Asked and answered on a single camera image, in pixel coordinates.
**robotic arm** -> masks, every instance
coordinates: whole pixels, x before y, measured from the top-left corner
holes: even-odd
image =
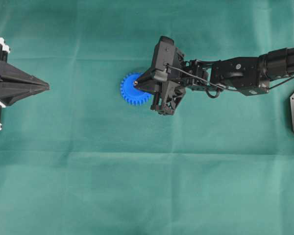
[[[184,54],[168,37],[160,37],[151,67],[135,82],[138,90],[154,95],[151,109],[173,115],[185,88],[204,91],[217,98],[223,91],[243,95],[267,94],[294,78],[294,48],[271,51],[259,57],[236,57],[224,61],[184,61]],[[270,82],[285,79],[270,87]]]
[[[0,130],[1,110],[30,95],[49,90],[49,84],[7,63],[10,47],[0,38]]]

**green cloth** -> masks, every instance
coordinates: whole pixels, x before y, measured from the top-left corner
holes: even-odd
[[[3,111],[0,235],[294,234],[294,81],[130,106],[161,35],[187,60],[294,47],[294,0],[0,0],[9,63],[51,86]]]

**cable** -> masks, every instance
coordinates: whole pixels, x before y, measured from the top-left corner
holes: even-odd
[[[172,67],[171,65],[167,65],[167,66],[170,67],[171,69],[174,69],[174,70],[180,71],[180,72],[182,72],[182,73],[184,73],[184,74],[187,74],[188,76],[191,76],[191,77],[197,78],[197,79],[199,79],[199,80],[201,80],[201,81],[203,81],[203,82],[208,82],[210,85],[212,85],[212,86],[214,86],[214,87],[218,87],[218,88],[220,88],[220,89],[222,89],[222,90],[226,90],[226,91],[230,91],[230,92],[238,92],[238,90],[228,89],[228,88],[225,88],[225,87],[219,86],[219,85],[214,84],[214,83],[212,83],[212,82],[209,82],[209,81],[207,81],[207,80],[205,80],[205,79],[203,79],[203,78],[201,78],[201,77],[197,77],[197,76],[192,75],[192,74],[190,74],[190,73],[188,73],[188,72],[185,72],[185,71],[183,71],[183,70],[181,70],[181,69],[179,69],[179,68]]]
[[[280,85],[282,85],[282,84],[284,84],[284,83],[286,83],[286,82],[288,82],[288,81],[291,81],[292,79],[294,79],[294,76],[293,76],[293,77],[290,77],[289,79],[287,79],[287,80],[285,80],[285,81],[283,81],[283,82],[280,82],[280,83],[274,85],[273,87],[270,87],[269,90],[271,90],[271,89],[273,89],[273,88],[276,88],[276,87],[278,87],[278,86],[280,86]]]
[[[221,92],[221,90],[220,90],[219,88],[217,89],[215,95],[210,94],[209,91],[208,91],[207,89],[206,89],[205,91],[206,91],[207,95],[208,95],[210,98],[212,98],[212,99],[218,98],[219,95],[220,95],[220,92]]]

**wire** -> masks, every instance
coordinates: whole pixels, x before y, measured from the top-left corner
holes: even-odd
[[[217,89],[215,95],[210,94],[209,91],[208,91],[207,89],[206,89],[205,91],[206,91],[207,95],[208,95],[210,98],[212,98],[212,99],[218,98],[219,95],[220,95],[220,92],[221,92],[221,90],[220,90],[219,88]]]
[[[209,81],[207,81],[207,80],[205,80],[205,79],[203,79],[203,78],[201,78],[201,77],[197,77],[197,76],[192,75],[192,74],[190,74],[190,73],[188,73],[188,72],[185,72],[185,71],[183,71],[183,70],[181,70],[181,69],[179,69],[179,68],[172,67],[171,65],[167,65],[167,66],[170,67],[171,69],[174,69],[174,70],[180,71],[180,72],[182,72],[182,73],[184,73],[184,74],[187,74],[188,76],[191,76],[191,77],[197,78],[197,79],[199,79],[199,80],[201,80],[201,81],[203,81],[203,82],[208,82],[210,85],[212,85],[212,86],[214,86],[214,87],[218,87],[218,88],[220,88],[220,89],[222,89],[222,90],[226,90],[226,91],[230,91],[230,92],[238,92],[238,90],[228,89],[228,88],[225,88],[225,87],[219,86],[219,85],[214,84],[214,83],[212,83],[212,82],[209,82]]]
[[[283,82],[280,82],[280,83],[274,85],[273,87],[270,87],[269,90],[271,90],[271,89],[273,89],[273,88],[276,88],[276,87],[278,87],[278,86],[280,86],[280,85],[282,85],[282,84],[284,84],[284,83],[286,83],[286,82],[288,82],[288,81],[291,81],[292,79],[294,79],[294,76],[293,76],[293,77],[290,77],[289,79],[287,79],[287,80],[285,80],[285,81],[283,81]]]

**blue gear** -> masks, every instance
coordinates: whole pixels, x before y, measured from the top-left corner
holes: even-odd
[[[134,82],[140,75],[142,75],[141,72],[129,73],[121,82],[121,95],[131,105],[143,105],[151,97],[151,94],[134,88]]]

